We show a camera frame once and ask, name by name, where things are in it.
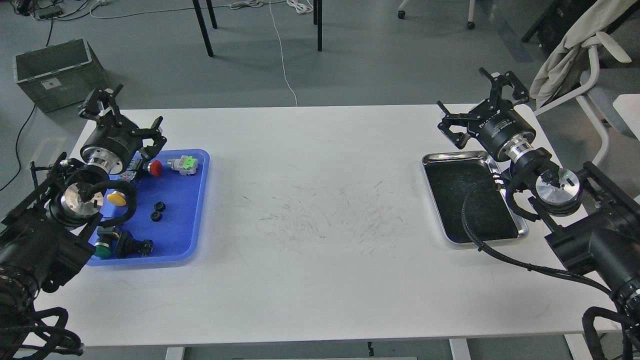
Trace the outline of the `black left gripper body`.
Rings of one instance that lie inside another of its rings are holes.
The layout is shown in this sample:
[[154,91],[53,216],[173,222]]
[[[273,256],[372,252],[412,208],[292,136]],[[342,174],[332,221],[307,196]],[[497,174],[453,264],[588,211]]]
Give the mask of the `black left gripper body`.
[[80,150],[82,161],[105,170],[107,174],[123,173],[135,153],[142,148],[134,123],[97,125]]

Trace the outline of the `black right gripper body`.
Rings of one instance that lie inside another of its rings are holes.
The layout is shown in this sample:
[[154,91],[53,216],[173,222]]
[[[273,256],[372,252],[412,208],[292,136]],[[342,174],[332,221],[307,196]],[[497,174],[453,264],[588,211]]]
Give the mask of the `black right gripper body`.
[[510,158],[504,150],[506,144],[517,135],[523,135],[532,142],[536,130],[514,109],[500,111],[484,120],[472,121],[468,125],[468,133],[476,139],[498,162],[508,161]]

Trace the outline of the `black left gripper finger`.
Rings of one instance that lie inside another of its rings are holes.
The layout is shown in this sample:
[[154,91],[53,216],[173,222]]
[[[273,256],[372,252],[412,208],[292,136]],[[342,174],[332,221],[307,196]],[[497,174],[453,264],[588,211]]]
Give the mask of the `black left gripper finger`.
[[115,101],[116,96],[123,88],[123,84],[118,84],[115,89],[95,88],[78,107],[78,116],[96,122],[98,127],[118,128],[124,132],[138,129],[137,124],[121,114]]
[[163,135],[161,124],[163,121],[162,116],[158,116],[150,128],[133,130],[133,137],[141,141],[141,145],[144,140],[151,140],[151,145],[144,145],[138,149],[141,158],[145,161],[151,161],[162,150],[163,146],[167,143],[167,138]]

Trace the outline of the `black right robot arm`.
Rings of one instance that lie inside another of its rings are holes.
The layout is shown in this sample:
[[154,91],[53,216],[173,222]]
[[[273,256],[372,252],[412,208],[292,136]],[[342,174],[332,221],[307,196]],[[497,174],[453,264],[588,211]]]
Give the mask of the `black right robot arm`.
[[[537,132],[515,110],[530,100],[528,89],[512,72],[479,73],[489,80],[489,96],[468,112],[450,112],[443,102],[438,129],[459,150],[475,139],[490,158],[510,162],[503,173],[490,173],[474,184],[462,201],[461,223],[477,250],[530,272],[584,284],[605,293],[615,310],[592,306],[582,315],[583,337],[594,360],[606,358],[595,319],[617,322],[622,330],[622,360],[639,353],[639,204],[596,164],[578,171],[562,168],[546,148],[534,148]],[[505,191],[506,207],[522,219],[542,221],[550,230],[546,243],[563,269],[513,259],[486,244],[469,225],[467,205],[483,182]]]

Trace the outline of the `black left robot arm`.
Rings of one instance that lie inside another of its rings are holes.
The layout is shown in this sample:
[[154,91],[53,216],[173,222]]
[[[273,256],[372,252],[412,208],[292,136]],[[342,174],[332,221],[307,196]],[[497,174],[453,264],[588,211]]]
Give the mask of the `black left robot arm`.
[[42,182],[3,219],[1,232],[1,358],[13,360],[21,349],[30,360],[52,353],[83,353],[83,344],[66,329],[69,313],[62,307],[36,310],[41,292],[66,285],[89,262],[96,247],[89,239],[98,227],[115,227],[137,210],[135,186],[112,180],[136,154],[153,160],[167,138],[157,117],[141,128],[121,113],[116,97],[122,89],[94,89],[80,105],[78,116],[96,123],[80,150],[80,158],[65,152],[48,166],[32,166],[32,179],[46,171]]

